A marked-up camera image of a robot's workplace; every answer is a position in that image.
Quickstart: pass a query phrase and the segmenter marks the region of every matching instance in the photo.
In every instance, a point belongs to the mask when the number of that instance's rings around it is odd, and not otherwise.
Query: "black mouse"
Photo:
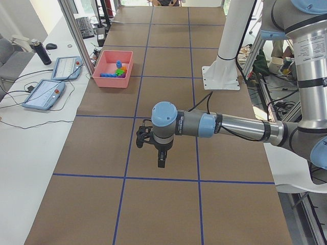
[[[57,45],[54,44],[54,43],[48,43],[48,44],[45,46],[45,48],[46,48],[47,50],[55,50],[55,49],[57,48]]]

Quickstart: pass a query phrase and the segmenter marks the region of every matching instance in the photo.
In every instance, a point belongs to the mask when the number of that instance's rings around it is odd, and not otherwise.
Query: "thermos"
[[[44,65],[51,64],[51,59],[50,59],[49,55],[46,53],[46,50],[45,50],[43,44],[37,39],[32,39],[31,42],[34,46],[35,52],[39,55],[43,64]]]

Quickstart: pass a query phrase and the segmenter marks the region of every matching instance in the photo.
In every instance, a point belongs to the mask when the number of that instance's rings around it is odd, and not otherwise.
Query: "keyboard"
[[[94,37],[93,28],[88,17],[77,18],[76,23],[83,39]]]

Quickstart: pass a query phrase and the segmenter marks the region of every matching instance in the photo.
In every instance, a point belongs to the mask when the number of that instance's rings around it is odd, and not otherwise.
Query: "pink bin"
[[[125,78],[102,78],[101,73],[115,73],[117,70],[116,63],[120,60],[122,65],[127,68]],[[111,51],[103,50],[96,69],[93,73],[93,78],[98,87],[110,88],[127,88],[129,78],[133,67],[133,52],[132,51]]]

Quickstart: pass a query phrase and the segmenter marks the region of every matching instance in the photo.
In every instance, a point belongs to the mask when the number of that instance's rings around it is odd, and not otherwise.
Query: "blue and white device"
[[[42,79],[26,98],[22,106],[38,110],[48,110],[60,97],[65,86],[64,81]]]
[[[59,57],[56,60],[51,80],[74,80],[81,73],[83,61],[79,56]]]

